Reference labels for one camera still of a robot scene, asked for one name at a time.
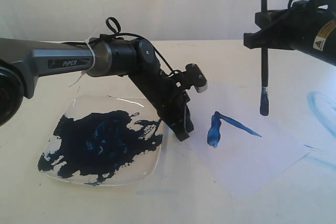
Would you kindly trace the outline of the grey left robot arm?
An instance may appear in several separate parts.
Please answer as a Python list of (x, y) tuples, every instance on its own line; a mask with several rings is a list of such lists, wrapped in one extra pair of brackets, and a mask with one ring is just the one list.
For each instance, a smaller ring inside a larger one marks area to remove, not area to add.
[(89, 41), (82, 45), (1, 39), (1, 123), (23, 98), (32, 98), (40, 77), (84, 72), (91, 77), (127, 76), (183, 141), (193, 131), (187, 103), (192, 83), (187, 72), (166, 74), (158, 52), (146, 39)]

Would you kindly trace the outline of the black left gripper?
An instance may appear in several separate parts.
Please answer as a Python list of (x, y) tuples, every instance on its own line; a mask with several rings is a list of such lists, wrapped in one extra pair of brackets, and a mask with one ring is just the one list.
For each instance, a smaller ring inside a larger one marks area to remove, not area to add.
[(189, 138), (194, 130), (187, 106), (190, 98), (185, 90), (177, 87), (173, 77), (163, 70), (157, 74), (144, 71), (128, 77), (156, 109), (158, 116), (169, 126), (179, 141)]

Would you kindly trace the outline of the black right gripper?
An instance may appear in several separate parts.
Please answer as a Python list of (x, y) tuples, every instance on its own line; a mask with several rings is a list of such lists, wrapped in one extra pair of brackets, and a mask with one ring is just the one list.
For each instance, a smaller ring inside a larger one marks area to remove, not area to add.
[(254, 21), (259, 30), (244, 33), (245, 47), (296, 50), (335, 66), (335, 12), (301, 0), (290, 8), (257, 12)]

